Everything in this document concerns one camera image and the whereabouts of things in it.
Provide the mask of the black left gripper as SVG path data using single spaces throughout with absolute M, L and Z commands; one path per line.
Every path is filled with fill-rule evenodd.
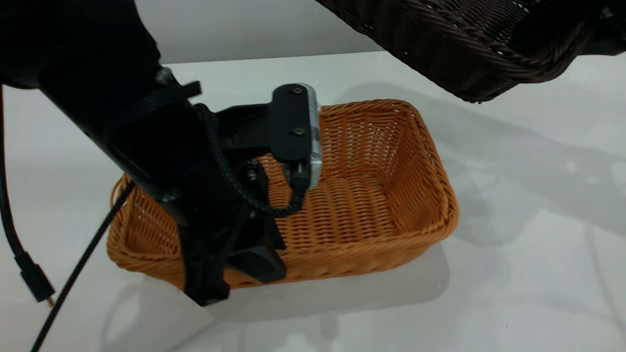
M 186 163 L 181 196 L 169 202 L 179 225 L 183 291 L 199 306 L 229 297 L 225 265 L 264 283 L 285 279 L 278 250 L 286 249 L 275 219 L 253 209 L 228 185 L 210 149 Z

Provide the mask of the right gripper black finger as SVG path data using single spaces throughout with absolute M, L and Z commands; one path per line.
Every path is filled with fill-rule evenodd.
M 586 44 L 585 55 L 618 55 L 626 51 L 624 23 L 601 22 Z

